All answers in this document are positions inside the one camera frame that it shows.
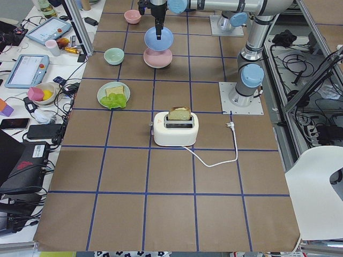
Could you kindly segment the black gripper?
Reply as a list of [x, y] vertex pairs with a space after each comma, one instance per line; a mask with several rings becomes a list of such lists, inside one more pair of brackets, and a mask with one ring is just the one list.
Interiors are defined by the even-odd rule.
[[145, 14], [145, 9], [150, 9], [151, 15], [155, 18], [156, 39], [161, 40], [167, 11], [167, 0], [139, 0], [138, 11], [141, 16]]

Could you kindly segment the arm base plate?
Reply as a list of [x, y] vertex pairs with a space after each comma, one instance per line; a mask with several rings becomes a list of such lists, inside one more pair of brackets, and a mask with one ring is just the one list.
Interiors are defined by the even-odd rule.
[[222, 113], [233, 115], [263, 115], [258, 89], [251, 96], [242, 96], [236, 91], [236, 82], [219, 82]]
[[234, 27], [230, 24], [229, 19], [222, 15], [210, 16], [211, 31], [213, 36], [230, 36], [243, 37], [244, 32], [242, 26]]

